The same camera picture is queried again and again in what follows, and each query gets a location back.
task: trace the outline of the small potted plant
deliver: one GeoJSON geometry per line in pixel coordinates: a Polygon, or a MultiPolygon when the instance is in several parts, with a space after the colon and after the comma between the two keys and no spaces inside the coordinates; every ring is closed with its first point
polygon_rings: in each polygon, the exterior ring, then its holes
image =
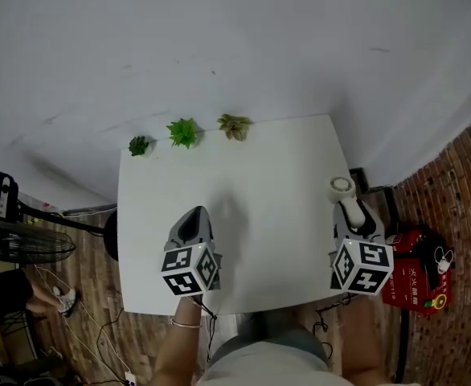
{"type": "Polygon", "coordinates": [[[230,114],[223,114],[218,119],[218,123],[221,124],[219,129],[225,132],[228,140],[234,138],[239,142],[246,139],[251,124],[250,119],[247,117],[231,116],[230,114]]]}
{"type": "Polygon", "coordinates": [[[149,142],[144,136],[136,136],[130,141],[129,150],[132,156],[142,156],[148,149],[149,142]]]}
{"type": "Polygon", "coordinates": [[[172,146],[184,145],[189,147],[196,142],[195,121],[193,119],[173,121],[167,128],[170,130],[170,139],[173,140],[172,146]]]}

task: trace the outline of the person's arm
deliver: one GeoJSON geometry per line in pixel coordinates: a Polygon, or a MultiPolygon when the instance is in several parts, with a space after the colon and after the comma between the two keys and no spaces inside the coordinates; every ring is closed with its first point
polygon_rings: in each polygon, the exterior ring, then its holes
{"type": "Polygon", "coordinates": [[[384,375],[373,305],[367,296],[352,299],[342,312],[342,376],[355,386],[377,386],[384,375]]]}
{"type": "MultiPolygon", "coordinates": [[[[180,299],[174,321],[184,325],[199,325],[201,309],[189,298],[180,299]]],[[[171,326],[155,362],[152,386],[189,386],[195,373],[199,329],[171,326]]]]}

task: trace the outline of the white cord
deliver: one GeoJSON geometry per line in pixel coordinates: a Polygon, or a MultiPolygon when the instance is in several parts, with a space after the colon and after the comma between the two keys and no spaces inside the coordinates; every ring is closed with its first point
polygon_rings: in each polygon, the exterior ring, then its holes
{"type": "MultiPolygon", "coordinates": [[[[50,286],[48,285],[48,283],[46,282],[46,280],[44,280],[44,277],[43,275],[41,274],[41,272],[39,271],[40,269],[41,270],[44,270],[45,272],[48,272],[49,274],[51,274],[55,279],[57,279],[58,281],[60,281],[63,285],[65,285],[68,289],[71,289],[71,287],[63,280],[59,279],[51,270],[48,270],[48,269],[45,269],[45,268],[42,268],[42,267],[39,267],[37,265],[34,265],[35,266],[35,269],[37,270],[37,273],[39,273],[39,276],[41,277],[41,279],[43,279],[44,281],[44,284],[47,286],[47,288],[50,290],[50,292],[52,292],[52,290],[50,289],[50,286]]],[[[88,314],[89,318],[101,329],[101,331],[105,334],[105,336],[107,337],[107,340],[109,341],[109,346],[113,349],[113,352],[114,352],[114,355],[116,355],[116,357],[120,360],[120,362],[123,363],[123,365],[126,367],[126,370],[129,372],[129,373],[132,373],[130,371],[130,368],[129,368],[129,365],[125,363],[125,361],[117,354],[116,352],[116,349],[114,348],[114,345],[113,345],[113,342],[111,341],[111,339],[109,338],[109,335],[107,334],[107,332],[105,331],[105,329],[94,319],[93,316],[91,316],[91,314],[89,313],[89,310],[87,309],[87,307],[85,307],[85,304],[82,303],[82,301],[79,299],[78,302],[82,305],[82,307],[84,308],[85,310],[85,313],[88,314]]],[[[114,376],[119,379],[119,376],[113,372],[113,370],[107,366],[97,355],[95,355],[91,349],[89,349],[84,342],[82,342],[78,336],[75,334],[75,332],[72,330],[72,328],[69,326],[69,323],[66,319],[64,319],[64,321],[66,322],[66,324],[68,325],[68,328],[69,330],[73,333],[73,335],[79,340],[80,343],[82,343],[87,350],[89,350],[100,362],[102,362],[102,364],[108,369],[110,370],[110,372],[112,372],[114,374],[114,376]]]]}
{"type": "Polygon", "coordinates": [[[436,247],[436,250],[434,251],[434,260],[436,261],[436,264],[439,265],[443,260],[446,260],[448,263],[452,263],[453,261],[453,250],[448,250],[446,253],[444,252],[444,249],[442,248],[442,246],[437,246],[436,247]],[[441,249],[441,260],[440,261],[437,261],[437,249],[441,249]],[[450,260],[448,260],[446,257],[448,256],[448,253],[450,253],[452,255],[452,257],[450,257],[450,260]]]}
{"type": "Polygon", "coordinates": [[[76,217],[99,215],[100,213],[107,213],[107,211],[112,211],[112,210],[117,210],[117,207],[113,207],[112,209],[107,209],[107,210],[102,210],[102,211],[92,211],[91,213],[82,213],[80,215],[63,216],[63,217],[65,217],[66,219],[75,219],[76,217]]]}

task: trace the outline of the red box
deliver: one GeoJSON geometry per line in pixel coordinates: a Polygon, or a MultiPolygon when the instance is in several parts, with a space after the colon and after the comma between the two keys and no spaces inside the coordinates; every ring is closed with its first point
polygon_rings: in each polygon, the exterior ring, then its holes
{"type": "MultiPolygon", "coordinates": [[[[412,230],[404,234],[390,236],[387,239],[387,244],[392,246],[394,254],[410,253],[421,235],[420,230],[412,230]]],[[[435,290],[430,290],[427,275],[421,269],[419,259],[395,259],[395,269],[382,289],[383,302],[402,309],[413,310],[427,318],[436,313],[438,309],[433,306],[425,306],[425,302],[430,302],[438,295],[444,294],[446,296],[445,305],[450,303],[450,270],[451,268],[446,273],[440,274],[439,285],[435,290]]]]}

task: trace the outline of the white table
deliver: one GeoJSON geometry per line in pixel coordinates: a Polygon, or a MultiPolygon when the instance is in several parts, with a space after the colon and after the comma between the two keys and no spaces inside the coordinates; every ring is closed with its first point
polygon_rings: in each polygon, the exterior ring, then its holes
{"type": "Polygon", "coordinates": [[[326,183],[348,176],[328,116],[252,125],[246,142],[204,134],[187,150],[156,142],[147,156],[121,155],[118,250],[125,309],[173,314],[175,297],[159,275],[170,228],[191,208],[209,211],[221,290],[217,314],[248,313],[340,294],[329,288],[335,250],[326,183]]]}

